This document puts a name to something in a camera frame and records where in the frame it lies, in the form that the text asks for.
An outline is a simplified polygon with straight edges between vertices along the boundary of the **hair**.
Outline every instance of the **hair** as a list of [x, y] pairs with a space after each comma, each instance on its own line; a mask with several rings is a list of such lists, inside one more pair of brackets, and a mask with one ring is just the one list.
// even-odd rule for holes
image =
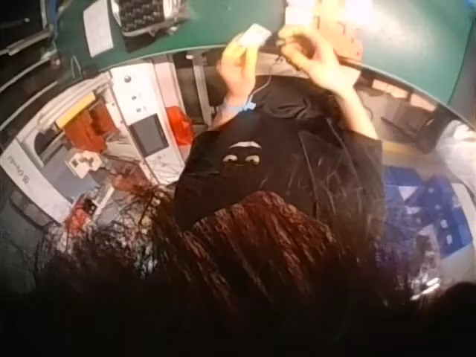
[[50, 234], [35, 289], [2, 295], [0, 333], [40, 356], [427, 351], [456, 308], [412, 302], [377, 231], [337, 209], [319, 222], [258, 192], [181, 231], [170, 194], [144, 191], [107, 226]]

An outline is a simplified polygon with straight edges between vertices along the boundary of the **hand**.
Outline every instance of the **hand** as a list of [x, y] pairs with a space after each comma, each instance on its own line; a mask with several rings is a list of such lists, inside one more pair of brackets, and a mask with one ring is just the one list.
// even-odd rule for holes
[[227, 100], [232, 105], [245, 104], [256, 85], [258, 47], [244, 48], [236, 36], [223, 51], [216, 69], [228, 88]]
[[285, 26], [278, 34], [281, 54], [318, 86], [345, 95], [353, 84], [345, 75], [333, 46], [319, 31], [307, 26]]

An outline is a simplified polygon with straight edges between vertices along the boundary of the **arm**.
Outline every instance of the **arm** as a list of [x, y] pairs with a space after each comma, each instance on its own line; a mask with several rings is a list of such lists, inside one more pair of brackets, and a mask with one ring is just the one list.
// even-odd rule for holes
[[284, 27], [278, 36], [283, 44], [283, 56], [304, 71], [314, 84], [335, 94], [344, 114], [346, 127], [368, 138], [377, 139], [375, 128], [356, 90], [342, 70], [332, 45], [317, 30], [306, 26]]
[[256, 64], [258, 47], [244, 48], [236, 36], [223, 51], [216, 70], [227, 86], [224, 105], [220, 108], [209, 130], [220, 130], [237, 116], [239, 110], [248, 102], [256, 85]]

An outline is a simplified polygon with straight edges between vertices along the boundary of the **wrist strap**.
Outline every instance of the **wrist strap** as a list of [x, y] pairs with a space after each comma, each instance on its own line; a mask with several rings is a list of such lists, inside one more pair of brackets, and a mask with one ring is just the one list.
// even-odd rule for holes
[[256, 108], [256, 103], [251, 101], [252, 98], [253, 97], [249, 97], [246, 103], [242, 106], [232, 106], [229, 103], [226, 103], [226, 100], [224, 100], [222, 104], [222, 111], [238, 114], [241, 112], [246, 112], [247, 110], [254, 110], [254, 108]]

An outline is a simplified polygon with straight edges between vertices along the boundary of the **green table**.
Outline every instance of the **green table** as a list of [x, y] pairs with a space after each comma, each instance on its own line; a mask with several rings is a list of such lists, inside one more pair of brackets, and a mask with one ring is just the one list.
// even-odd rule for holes
[[[89, 56], [83, 10], [90, 1], [73, 1], [62, 15], [57, 46], [82, 66], [100, 70], [157, 54], [213, 48], [257, 22], [270, 30], [283, 24], [284, 1], [189, 0], [192, 19], [172, 36], [128, 54], [110, 16], [115, 47]], [[358, 32], [364, 45], [362, 66], [404, 82], [448, 105], [458, 80], [472, 13], [464, 0], [373, 0], [374, 18]]]

